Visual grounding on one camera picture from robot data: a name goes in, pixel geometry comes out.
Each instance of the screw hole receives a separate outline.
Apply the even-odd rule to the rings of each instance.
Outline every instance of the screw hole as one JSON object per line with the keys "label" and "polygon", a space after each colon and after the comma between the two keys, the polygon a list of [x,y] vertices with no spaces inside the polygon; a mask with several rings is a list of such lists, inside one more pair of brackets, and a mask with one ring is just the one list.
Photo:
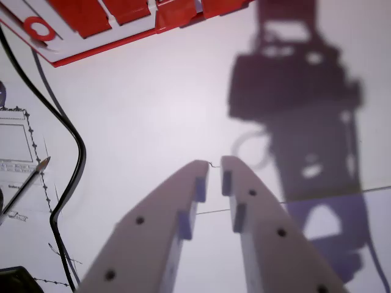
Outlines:
{"label": "screw hole", "polygon": [[108,270],[106,274],[104,275],[104,278],[106,281],[112,281],[115,278],[115,271],[114,270]]}
{"label": "screw hole", "polygon": [[145,222],[144,218],[143,217],[137,217],[136,219],[136,224],[137,225],[141,225]]}
{"label": "screw hole", "polygon": [[281,236],[281,237],[285,237],[285,236],[287,235],[287,232],[286,232],[284,229],[279,228],[279,229],[277,230],[277,234],[278,234],[279,236]]}
{"label": "screw hole", "polygon": [[318,293],[329,293],[329,290],[325,285],[319,285],[317,291]]}

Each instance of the red object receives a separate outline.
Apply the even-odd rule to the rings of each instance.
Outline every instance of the red object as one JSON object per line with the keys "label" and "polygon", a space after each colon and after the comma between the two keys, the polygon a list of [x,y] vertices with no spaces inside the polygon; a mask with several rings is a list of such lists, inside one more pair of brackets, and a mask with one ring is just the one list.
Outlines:
{"label": "red object", "polygon": [[188,24],[197,15],[194,0],[163,0],[156,2],[157,33]]}
{"label": "red object", "polygon": [[[63,2],[65,2],[65,0],[64,1],[62,1],[62,0],[47,0],[47,1],[50,2],[55,9],[57,9],[57,5],[66,6],[66,4],[63,3]],[[240,1],[227,0],[228,1],[227,6],[222,5],[221,4],[222,2],[219,2],[219,4],[215,4],[215,5],[213,5],[213,4],[210,5],[209,1],[214,1],[214,0],[203,0],[202,1],[204,4],[206,4],[206,6],[205,5],[203,6],[203,9],[205,9],[206,12],[199,12],[199,13],[195,14],[196,8],[195,8],[195,5],[192,1],[190,2],[188,0],[171,0],[171,2],[175,2],[175,3],[171,4],[169,0],[165,0],[162,3],[157,3],[159,10],[157,11],[157,14],[156,14],[156,26],[154,29],[150,29],[149,31],[141,32],[140,34],[132,35],[127,38],[123,38],[121,40],[117,40],[115,42],[108,43],[106,45],[103,45],[103,46],[76,54],[76,55],[68,57],[68,58],[64,58],[62,60],[55,61],[55,62],[48,61],[39,52],[38,52],[38,54],[40,54],[46,61],[48,61],[54,67],[63,66],[63,65],[75,62],[77,60],[81,60],[81,59],[87,58],[89,56],[92,56],[92,55],[95,55],[95,54],[98,54],[101,52],[105,52],[105,51],[110,50],[112,48],[122,46],[124,44],[131,43],[131,42],[140,40],[145,37],[149,37],[150,35],[159,34],[161,32],[165,32],[170,29],[174,29],[176,27],[197,23],[200,20],[204,20],[205,18],[210,18],[212,16],[226,14],[226,13],[232,12],[234,10],[242,9],[246,6],[246,4],[248,4],[249,2],[251,2],[253,0],[240,0]],[[86,3],[87,2],[96,2],[96,1],[95,0],[67,0],[66,2],[69,6],[73,6],[73,8],[72,7],[68,8],[69,13],[71,13],[72,9],[77,8],[78,13],[80,15],[82,15],[83,13],[88,14],[88,12],[91,12],[90,7],[85,6]],[[174,10],[172,12],[168,11],[169,7],[173,8]],[[66,22],[68,22],[64,17],[64,11],[63,10],[61,10],[61,11],[62,12],[58,11],[59,15],[62,16],[62,18]],[[111,27],[107,22],[106,14],[104,13],[103,10],[101,12],[103,12],[104,19],[105,19],[104,27],[108,27],[110,29]],[[5,22],[3,22],[2,19],[0,19],[0,22],[4,23],[6,26],[8,26]]]}
{"label": "red object", "polygon": [[48,0],[48,2],[83,38],[111,29],[107,16],[97,0]]}
{"label": "red object", "polygon": [[103,0],[120,25],[150,15],[146,0]]}
{"label": "red object", "polygon": [[240,9],[251,0],[202,0],[202,10],[205,18],[226,14]]}
{"label": "red object", "polygon": [[[40,23],[46,26],[46,28],[49,30],[49,33],[47,35],[39,35],[37,31],[31,28],[34,23]],[[37,16],[30,16],[26,18],[23,23],[23,28],[30,35],[30,37],[43,42],[51,41],[56,36],[56,32],[54,31],[54,29],[52,29],[51,26],[45,20]]]}

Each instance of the printed diagram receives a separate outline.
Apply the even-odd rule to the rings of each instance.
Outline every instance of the printed diagram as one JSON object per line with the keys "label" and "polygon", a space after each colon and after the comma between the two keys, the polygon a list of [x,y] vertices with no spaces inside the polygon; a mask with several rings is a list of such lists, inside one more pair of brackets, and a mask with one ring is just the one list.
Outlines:
{"label": "printed diagram", "polygon": [[[3,206],[8,203],[30,172],[48,156],[43,138],[38,146],[39,142],[34,135],[29,117],[26,109],[0,108],[0,189],[4,200]],[[42,174],[31,187],[29,195],[15,207],[15,215],[24,215],[23,211],[52,212],[56,203],[51,202],[55,199],[50,199],[48,188],[45,174]]]}
{"label": "printed diagram", "polygon": [[[32,121],[27,109],[0,106],[0,208],[49,156],[44,136]],[[71,292],[49,224],[58,199],[48,174],[50,166],[0,226],[0,269],[23,266],[44,292]],[[82,265],[72,257],[70,261],[75,269]]]}

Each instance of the wire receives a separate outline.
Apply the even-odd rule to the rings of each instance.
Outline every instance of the wire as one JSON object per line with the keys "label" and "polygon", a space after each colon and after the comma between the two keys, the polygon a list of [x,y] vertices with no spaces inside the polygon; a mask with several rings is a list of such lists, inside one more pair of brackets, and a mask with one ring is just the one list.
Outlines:
{"label": "wire", "polygon": [[[46,90],[47,90],[48,93],[49,93],[49,96],[50,96],[51,99],[53,100],[54,105],[56,105],[57,110],[60,112],[62,118],[63,118],[65,121],[67,121],[69,124],[71,124],[71,125],[73,126],[72,122],[69,120],[67,114],[65,113],[65,111],[64,111],[63,108],[61,107],[60,103],[58,102],[58,100],[57,100],[55,94],[53,93],[53,91],[52,91],[52,89],[51,89],[51,87],[50,87],[50,85],[49,85],[49,82],[48,82],[48,80],[47,80],[47,78],[46,78],[46,76],[45,76],[45,73],[43,72],[43,68],[42,68],[41,62],[39,61],[39,57],[38,57],[37,52],[35,52],[33,49],[31,49],[31,52],[32,52],[32,56],[34,57],[35,65],[37,66],[37,69],[38,69],[39,75],[40,75],[40,77],[41,77],[41,79],[42,79],[42,82],[43,82],[43,84],[45,85]],[[67,261],[68,261],[68,265],[69,265],[69,267],[71,268],[71,271],[72,271],[72,273],[73,273],[73,276],[75,277],[75,280],[76,280],[77,284],[80,284],[80,279],[79,279],[78,273],[76,272],[76,269],[75,269],[75,267],[74,267],[73,264],[72,264],[72,259],[69,257],[68,251],[67,251],[67,249],[65,248],[65,246],[64,246],[64,253],[65,253],[65,258],[66,258]]]}
{"label": "wire", "polygon": [[58,217],[62,210],[62,208],[67,204],[68,200],[71,198],[73,192],[75,191],[78,183],[80,182],[82,173],[84,171],[84,167],[86,165],[86,146],[77,132],[76,128],[73,126],[73,124],[69,121],[67,116],[62,116],[59,111],[57,111],[50,103],[49,101],[39,92],[39,90],[35,87],[35,85],[30,81],[30,79],[27,77],[27,75],[24,73],[23,69],[20,67],[18,61],[16,60],[15,56],[13,55],[13,52],[8,44],[8,41],[2,31],[2,28],[0,26],[0,41],[1,45],[4,48],[5,53],[7,54],[9,60],[11,61],[14,69],[19,74],[20,78],[24,81],[24,83],[29,87],[29,89],[37,96],[37,98],[42,102],[42,104],[48,108],[48,110],[61,122],[62,125],[69,131],[69,133],[73,136],[74,140],[76,141],[76,144],[78,146],[78,160],[76,162],[75,170],[73,171],[73,174],[71,176],[71,179],[69,180],[68,185],[66,186],[63,194],[60,197],[60,200],[56,207],[54,208],[53,212],[50,215],[49,222],[51,229],[54,234],[54,238],[56,240],[56,244],[59,249],[62,265],[64,267],[65,275],[67,277],[67,280],[69,282],[69,285],[71,287],[71,290],[74,292],[76,290],[75,285],[73,284],[73,280],[69,271],[69,268],[67,266],[67,258],[69,258],[67,249],[64,246],[64,243],[62,242],[60,232],[58,229]]}

